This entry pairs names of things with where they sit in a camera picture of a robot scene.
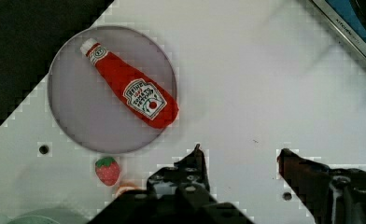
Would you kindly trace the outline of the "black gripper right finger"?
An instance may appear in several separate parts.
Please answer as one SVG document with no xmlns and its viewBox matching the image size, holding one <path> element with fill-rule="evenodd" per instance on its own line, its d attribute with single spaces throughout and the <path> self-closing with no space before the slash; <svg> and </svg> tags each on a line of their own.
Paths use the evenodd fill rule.
<svg viewBox="0 0 366 224">
<path fill-rule="evenodd" d="M 366 224 L 366 172 L 304 159 L 288 148 L 278 170 L 316 224 Z"/>
</svg>

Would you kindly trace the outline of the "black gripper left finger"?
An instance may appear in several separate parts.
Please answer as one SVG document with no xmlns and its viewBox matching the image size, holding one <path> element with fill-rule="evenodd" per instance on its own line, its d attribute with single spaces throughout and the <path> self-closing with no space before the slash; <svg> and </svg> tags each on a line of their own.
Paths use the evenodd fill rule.
<svg viewBox="0 0 366 224">
<path fill-rule="evenodd" d="M 199 185 L 210 191 L 204 152 L 197 144 L 186 157 L 170 167 L 162 167 L 147 180 L 147 190 L 158 198 L 173 195 L 180 185 Z"/>
</svg>

